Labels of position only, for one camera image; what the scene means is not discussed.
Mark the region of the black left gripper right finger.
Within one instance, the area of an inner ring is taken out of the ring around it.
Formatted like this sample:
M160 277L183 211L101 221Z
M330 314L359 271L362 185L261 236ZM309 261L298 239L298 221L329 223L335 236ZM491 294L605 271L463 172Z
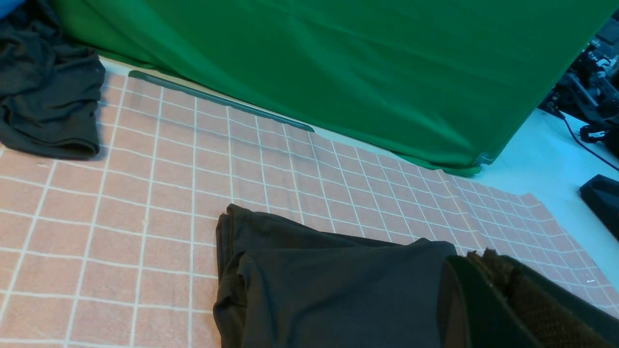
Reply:
M486 249L467 259L544 348L617 348L618 319L511 256Z

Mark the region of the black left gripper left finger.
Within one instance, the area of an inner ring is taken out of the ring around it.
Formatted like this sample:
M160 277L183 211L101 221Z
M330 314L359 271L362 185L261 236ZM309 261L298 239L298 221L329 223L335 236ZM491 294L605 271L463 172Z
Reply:
M438 330L442 348L532 347L502 296L462 256L449 256L442 265Z

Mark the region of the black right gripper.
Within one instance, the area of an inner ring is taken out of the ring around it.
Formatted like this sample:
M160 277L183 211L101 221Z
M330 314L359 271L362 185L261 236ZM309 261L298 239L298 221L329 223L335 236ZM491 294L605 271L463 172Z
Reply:
M619 182L597 174L579 188L581 200L619 239Z

